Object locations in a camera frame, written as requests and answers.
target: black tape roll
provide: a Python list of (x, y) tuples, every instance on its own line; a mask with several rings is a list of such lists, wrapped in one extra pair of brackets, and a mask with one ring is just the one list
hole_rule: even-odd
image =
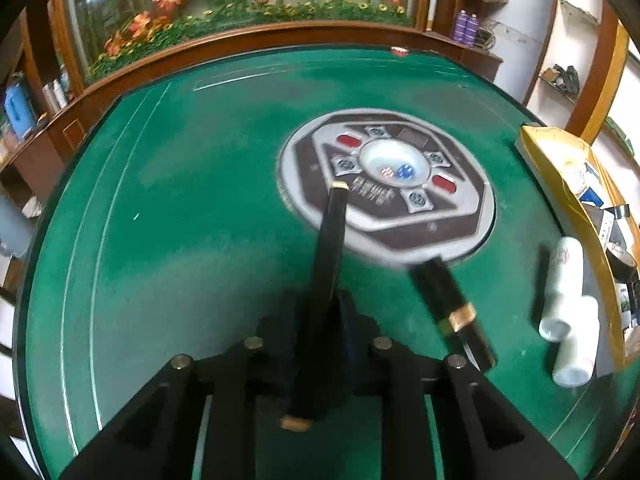
[(613, 242), (607, 244), (605, 250), (613, 278), (620, 283), (630, 283), (638, 273), (635, 258), (622, 247)]
[(609, 211), (616, 220), (620, 220), (621, 218), (629, 218), (631, 216), (631, 209), (629, 209), (629, 204), (606, 207), (604, 208), (604, 211)]

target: bolt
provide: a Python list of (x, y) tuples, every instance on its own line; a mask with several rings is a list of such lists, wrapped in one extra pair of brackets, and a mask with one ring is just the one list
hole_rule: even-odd
[(171, 366), (176, 370), (182, 370), (183, 368), (189, 367), (191, 366), (191, 363), (193, 363), (193, 359), (191, 356), (186, 354), (174, 355), (171, 358)]
[(393, 346), (390, 338), (382, 335), (373, 340), (373, 346), (378, 350), (389, 350)]
[(447, 357), (447, 364), (450, 367), (455, 368), (456, 370), (460, 370), (460, 368), (465, 367), (466, 359), (463, 358), (460, 354), (452, 354)]
[(248, 350), (259, 350), (264, 346), (264, 341), (260, 336), (252, 335), (244, 340), (244, 346)]

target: open box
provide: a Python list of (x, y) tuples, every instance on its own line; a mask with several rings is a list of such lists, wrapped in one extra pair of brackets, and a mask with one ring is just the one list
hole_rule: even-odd
[[(599, 305), (600, 341), (596, 374), (602, 376), (620, 370), (640, 354), (640, 344), (634, 344), (638, 334), (627, 338), (625, 347), (622, 317), (609, 262), (596, 227), (562, 177), (561, 164), (588, 162), (599, 174), (602, 189), (611, 205), (623, 205), (626, 201), (590, 145), (578, 137), (560, 128), (524, 125), (516, 146), (543, 189), (562, 230), (578, 238), (584, 248), (583, 293), (596, 298)], [(640, 230), (633, 217), (626, 218), (626, 222), (634, 238), (629, 252), (636, 262), (640, 262)]]

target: blue dice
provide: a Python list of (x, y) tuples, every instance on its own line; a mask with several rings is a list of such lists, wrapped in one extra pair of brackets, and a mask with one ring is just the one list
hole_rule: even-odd
[(403, 164), (398, 168), (398, 171), (396, 171), (396, 177), (398, 178), (403, 178), (403, 179), (411, 178), (414, 175), (415, 175), (414, 167), (411, 166), (410, 164)]

